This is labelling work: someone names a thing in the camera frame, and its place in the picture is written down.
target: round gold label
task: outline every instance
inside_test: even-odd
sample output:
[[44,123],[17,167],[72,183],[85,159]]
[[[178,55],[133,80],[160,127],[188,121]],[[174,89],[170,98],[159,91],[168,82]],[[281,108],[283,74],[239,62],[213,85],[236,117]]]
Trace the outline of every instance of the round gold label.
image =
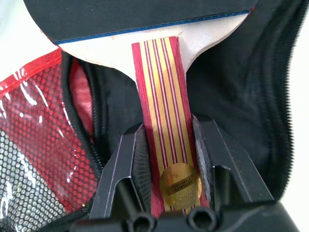
[[187,163],[175,163],[162,173],[160,191],[170,206],[186,209],[199,200],[202,183],[194,167]]

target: blue edge tape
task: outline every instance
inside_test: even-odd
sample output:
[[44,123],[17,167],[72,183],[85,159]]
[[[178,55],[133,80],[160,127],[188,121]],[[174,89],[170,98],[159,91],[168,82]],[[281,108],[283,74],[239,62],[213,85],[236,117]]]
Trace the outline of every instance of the blue edge tape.
[[164,23],[164,24],[160,24],[160,25],[148,26],[148,27],[142,27],[142,28],[136,28],[136,29],[121,30],[121,31],[104,33],[104,34],[99,34],[99,35],[91,35],[91,36],[86,36],[86,37],[81,37],[81,38],[76,38],[76,39],[71,39],[71,40],[57,41],[57,42],[55,42],[55,44],[57,44],[57,45],[59,45],[59,44],[66,44],[66,43],[71,43],[71,42],[95,39],[95,38],[100,38],[100,37],[107,37],[107,36],[112,36],[112,35],[125,34],[125,33],[142,31],[142,30],[149,30],[149,29],[155,29],[155,28],[163,28],[163,27],[169,27],[169,26],[173,26],[173,25],[180,25],[180,24],[186,24],[186,23],[206,21],[206,20],[217,19],[217,18],[225,18],[225,17],[230,17],[230,16],[248,14],[249,12],[250,12],[250,10],[249,11],[242,11],[242,12],[231,13],[231,14],[222,14],[222,15],[216,15],[216,16],[208,16],[208,17],[204,17],[204,18],[188,19],[188,20],[184,20],[184,21],[178,21],[178,22],[172,22],[172,23]]

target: red and yellow striped handle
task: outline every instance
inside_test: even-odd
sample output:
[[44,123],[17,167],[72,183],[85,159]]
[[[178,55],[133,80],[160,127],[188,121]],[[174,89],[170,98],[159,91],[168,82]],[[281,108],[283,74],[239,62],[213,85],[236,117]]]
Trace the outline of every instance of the red and yellow striped handle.
[[[135,43],[132,50],[149,147],[151,209],[157,217],[175,210],[160,192],[164,170],[175,163],[198,170],[192,120],[178,37]],[[198,205],[209,206],[203,193]]]

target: white background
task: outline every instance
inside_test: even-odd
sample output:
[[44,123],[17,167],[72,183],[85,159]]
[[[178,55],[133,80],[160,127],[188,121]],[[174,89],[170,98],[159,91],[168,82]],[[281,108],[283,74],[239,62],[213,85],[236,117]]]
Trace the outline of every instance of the white background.
[[[53,46],[24,13],[22,0],[0,0],[0,80]],[[301,232],[309,231],[309,16],[305,19],[290,63],[295,162],[282,199]]]

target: mesh netting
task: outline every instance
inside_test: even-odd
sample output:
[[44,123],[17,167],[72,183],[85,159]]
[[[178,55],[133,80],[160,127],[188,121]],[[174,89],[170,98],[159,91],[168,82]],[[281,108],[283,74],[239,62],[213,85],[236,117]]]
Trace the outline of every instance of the mesh netting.
[[0,230],[35,231],[83,208],[96,191],[62,101],[60,73],[54,65],[0,99]]

